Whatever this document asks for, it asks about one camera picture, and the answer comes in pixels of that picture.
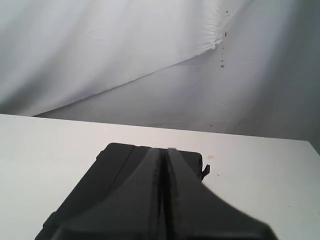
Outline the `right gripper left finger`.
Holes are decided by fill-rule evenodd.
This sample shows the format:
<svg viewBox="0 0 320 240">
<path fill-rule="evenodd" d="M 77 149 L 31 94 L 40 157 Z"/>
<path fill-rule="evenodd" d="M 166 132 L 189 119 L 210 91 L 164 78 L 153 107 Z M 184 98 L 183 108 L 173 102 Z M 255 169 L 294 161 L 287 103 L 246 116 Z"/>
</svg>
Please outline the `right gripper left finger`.
<svg viewBox="0 0 320 240">
<path fill-rule="evenodd" d="M 162 152 L 107 147 L 38 233 L 39 240 L 158 240 Z"/>
</svg>

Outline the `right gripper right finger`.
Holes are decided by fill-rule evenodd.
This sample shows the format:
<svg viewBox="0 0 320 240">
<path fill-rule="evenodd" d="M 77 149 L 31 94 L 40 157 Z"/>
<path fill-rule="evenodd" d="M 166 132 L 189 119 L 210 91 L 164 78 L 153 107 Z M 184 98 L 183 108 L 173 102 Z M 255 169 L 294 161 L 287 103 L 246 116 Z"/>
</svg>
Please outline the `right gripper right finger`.
<svg viewBox="0 0 320 240">
<path fill-rule="evenodd" d="M 174 240 L 275 240 L 277 236 L 259 221 L 210 191 L 203 178 L 210 166 L 201 161 L 194 171 L 180 152 L 165 154 L 170 236 Z"/>
</svg>

